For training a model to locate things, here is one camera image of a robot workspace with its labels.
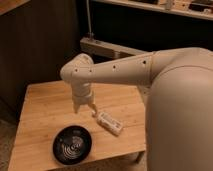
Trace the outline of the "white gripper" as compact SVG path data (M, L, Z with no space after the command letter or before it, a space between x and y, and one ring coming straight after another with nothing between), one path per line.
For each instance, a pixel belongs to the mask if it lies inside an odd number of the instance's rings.
M95 103L93 103L93 91L90 83L74 84L72 86L72 99L75 103L73 105L75 114L78 113L80 105L85 104L88 104L93 111L97 112L97 107Z

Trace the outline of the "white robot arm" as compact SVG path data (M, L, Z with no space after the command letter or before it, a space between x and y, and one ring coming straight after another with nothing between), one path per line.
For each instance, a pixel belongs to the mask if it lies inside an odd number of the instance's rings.
M81 53L60 76L75 108L93 101L93 83L148 87L147 171L213 171L213 51L160 50L98 64Z

